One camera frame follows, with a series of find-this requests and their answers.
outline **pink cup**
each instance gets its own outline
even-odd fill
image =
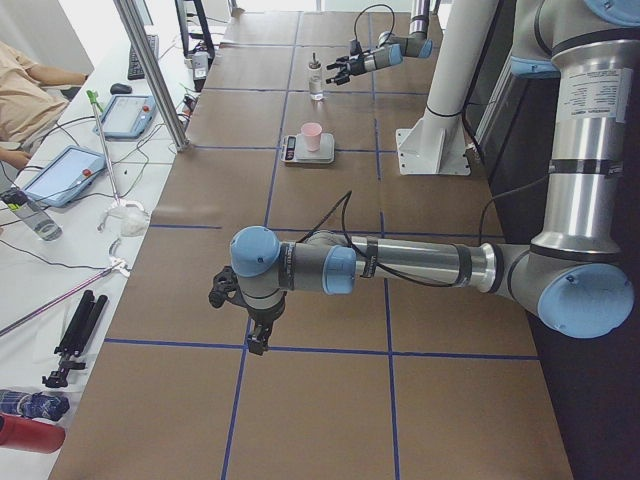
[[[304,141],[307,144],[307,150],[317,152],[320,150],[320,137],[322,135],[322,125],[319,123],[305,123],[300,129]]]

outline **person's hand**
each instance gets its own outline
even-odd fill
[[[0,160],[7,162],[9,165],[22,170],[29,163],[31,155],[22,150],[2,150],[0,152]]]

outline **person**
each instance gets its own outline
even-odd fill
[[[68,100],[41,86],[82,85],[84,73],[41,65],[0,42],[0,142],[18,142],[20,150],[0,147],[0,161],[23,169],[39,139],[55,125]]]

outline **person's arm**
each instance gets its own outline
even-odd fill
[[[31,155],[21,150],[5,150],[0,147],[0,161],[7,162],[9,165],[22,170],[29,163]]]
[[[33,65],[27,69],[31,78],[42,85],[82,85],[87,79],[84,73],[70,72],[62,68],[49,67],[47,65]]]

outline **blue joint cap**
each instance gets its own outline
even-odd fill
[[[522,78],[560,78],[560,71],[547,60],[511,57],[511,73]]]
[[[247,227],[231,240],[231,267],[241,277],[265,273],[280,255],[280,240],[264,227]]]
[[[624,322],[633,308],[633,286],[617,267],[581,265],[547,286],[538,301],[538,316],[549,328],[569,337],[606,335]]]
[[[351,293],[356,279],[356,252],[335,245],[324,260],[322,287],[328,295]]]
[[[400,51],[400,45],[394,43],[389,49],[389,66],[398,65],[402,63],[402,52]]]
[[[418,58],[429,58],[431,56],[431,52],[433,51],[433,42],[431,40],[427,40],[422,46],[422,50],[418,54]]]
[[[640,27],[638,0],[584,0],[587,7],[603,20],[621,27]]]

